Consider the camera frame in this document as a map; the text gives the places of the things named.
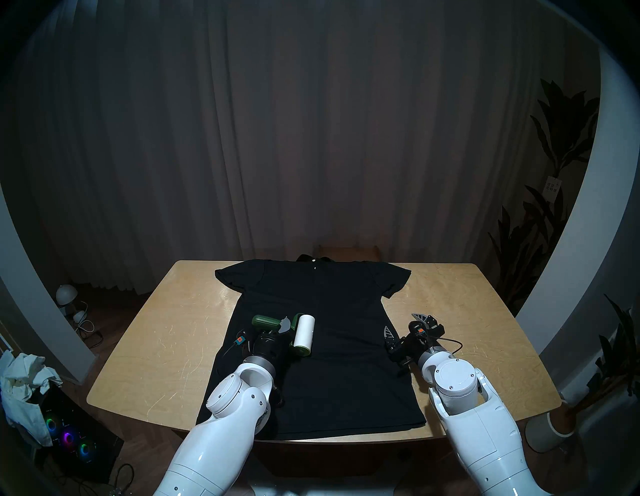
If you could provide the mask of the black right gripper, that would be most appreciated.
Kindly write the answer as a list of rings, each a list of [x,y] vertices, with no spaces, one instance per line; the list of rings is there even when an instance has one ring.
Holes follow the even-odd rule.
[[[392,326],[385,325],[383,330],[385,345],[391,345],[389,357],[400,367],[410,362],[422,367],[432,355],[446,351],[438,342],[445,334],[444,326],[435,322],[432,315],[412,313],[411,316],[420,322],[409,323],[407,336],[396,340],[396,331]]]

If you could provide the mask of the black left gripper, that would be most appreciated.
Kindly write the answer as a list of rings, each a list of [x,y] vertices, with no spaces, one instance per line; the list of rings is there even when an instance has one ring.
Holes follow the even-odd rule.
[[[296,333],[296,316],[280,321],[279,332],[257,332],[249,340],[248,357],[261,357],[274,368],[286,368],[292,361],[291,343]]]

